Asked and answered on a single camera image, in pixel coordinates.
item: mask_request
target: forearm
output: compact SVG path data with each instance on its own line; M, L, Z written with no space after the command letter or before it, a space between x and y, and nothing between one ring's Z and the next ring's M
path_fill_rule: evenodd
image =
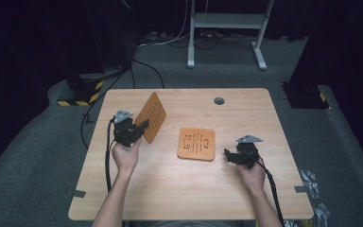
M131 173L118 174L111 191L102 203L93 226L122 226L123 207Z
M276 215L276 212L270 205L267 194L263 190L251 192L251 199L259 226L282 226L278 216Z

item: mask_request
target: hand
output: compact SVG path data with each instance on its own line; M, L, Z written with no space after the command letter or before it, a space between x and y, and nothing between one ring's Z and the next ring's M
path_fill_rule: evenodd
M140 137L130 148L127 148L120 143L116 143L113 147L112 157L117 165L119 174L125 173L131 175L137 166L138 150L140 149L141 142L142 138Z
M237 165L240 170L241 178L244 185L249 189L250 193L258 193L264 191L265 170L257 163L251 169L247 169L245 165Z

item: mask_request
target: orange wooden board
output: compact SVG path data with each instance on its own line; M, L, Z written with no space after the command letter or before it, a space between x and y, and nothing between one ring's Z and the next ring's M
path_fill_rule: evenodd
M181 128L179 158L212 161L215 159L215 131Z
M135 118L135 125L140 126L147 119L149 120L149 127L145 130L144 137L151 144L166 119L164 106L155 92L151 94L143 109Z

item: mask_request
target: shelf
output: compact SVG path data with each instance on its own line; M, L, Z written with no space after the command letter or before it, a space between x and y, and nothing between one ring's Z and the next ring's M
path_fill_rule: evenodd
M196 13L194 25L195 27L259 29L263 18L264 14Z

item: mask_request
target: person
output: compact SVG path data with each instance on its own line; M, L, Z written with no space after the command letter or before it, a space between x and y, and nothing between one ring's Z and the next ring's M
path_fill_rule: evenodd
M112 184L112 189L96 215L94 227L122 227L126 192L131 175L138 163L138 152L141 142L142 138L138 139L130 148L124 147L119 143L116 143L113 147L112 157L117 165L118 173ZM243 165L237 165L237 168L244 185L248 189L248 193L251 195L259 226L282 226L264 191L265 170L258 164L255 164L251 169L247 169Z

